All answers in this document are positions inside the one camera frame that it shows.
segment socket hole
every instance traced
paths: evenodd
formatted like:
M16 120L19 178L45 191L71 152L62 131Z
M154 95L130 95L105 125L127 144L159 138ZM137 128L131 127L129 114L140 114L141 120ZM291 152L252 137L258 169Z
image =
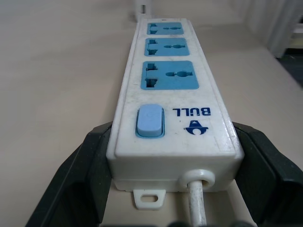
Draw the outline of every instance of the socket hole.
M156 202L158 201L158 197L156 195L143 195L141 196L142 202Z
M185 45L173 45L173 46L171 46L171 45L166 45L166 46L164 46L164 48L171 48L171 47L173 47L173 48L175 48L175 49L180 49L180 48L184 48L185 47Z
M168 77L174 77L175 73L174 72L167 72L167 73L165 73L165 75L168 76Z
M158 50L150 50L150 49L147 49L148 51L148 55L155 55L155 53L158 51Z
M150 39L148 44L157 44L155 39Z
M146 78L146 87L155 87L155 84L157 83L158 79L149 79Z
M185 45L173 45L172 47L173 47L173 48L176 48L176 49L180 49L180 48L185 47Z
M177 72L177 73L167 72L167 73L165 73L165 75L168 76L168 77L174 77L175 75L177 75L178 77L187 77L187 76L192 76L193 73L192 72L180 71L180 72Z
M185 72L185 71L177 72L178 77L187 77L187 76L192 76L192 75L193 75L192 72Z
M156 65L154 63L148 63L146 71L149 71L149 70L157 70Z

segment electrical socket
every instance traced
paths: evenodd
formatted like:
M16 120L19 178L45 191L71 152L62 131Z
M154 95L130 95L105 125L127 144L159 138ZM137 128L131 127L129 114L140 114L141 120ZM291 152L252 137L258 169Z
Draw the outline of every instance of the electrical socket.
M180 22L149 23L147 25L148 35L182 35L183 33Z
M146 61L143 63L141 89L197 89L199 84L191 61Z
M149 38L145 40L145 56L189 55L185 38Z

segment brand logo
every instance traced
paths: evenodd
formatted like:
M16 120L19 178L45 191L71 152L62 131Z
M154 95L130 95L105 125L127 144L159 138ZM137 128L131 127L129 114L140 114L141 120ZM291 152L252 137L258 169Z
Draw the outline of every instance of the brand logo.
M185 128L186 131L188 131L190 134L194 134L194 129L200 130L200 135L206 133L206 130L208 127L202 127L202 125L199 123L199 121L193 120L190 121L189 127Z
M186 115L186 116L210 116L210 108L209 107L203 107L203 108L174 108L172 110L176 110L177 111L177 117L182 115Z

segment white wall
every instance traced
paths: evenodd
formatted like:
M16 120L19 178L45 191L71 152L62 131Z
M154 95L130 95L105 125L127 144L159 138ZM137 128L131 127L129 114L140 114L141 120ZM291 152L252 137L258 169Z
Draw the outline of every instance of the white wall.
M251 32L276 57L287 48L303 14L302 0L229 0Z

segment white cable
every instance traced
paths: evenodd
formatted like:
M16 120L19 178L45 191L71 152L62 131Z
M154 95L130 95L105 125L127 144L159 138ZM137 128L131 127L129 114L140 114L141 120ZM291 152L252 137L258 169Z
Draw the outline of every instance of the white cable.
M188 183L190 219L193 227L206 226L202 181Z

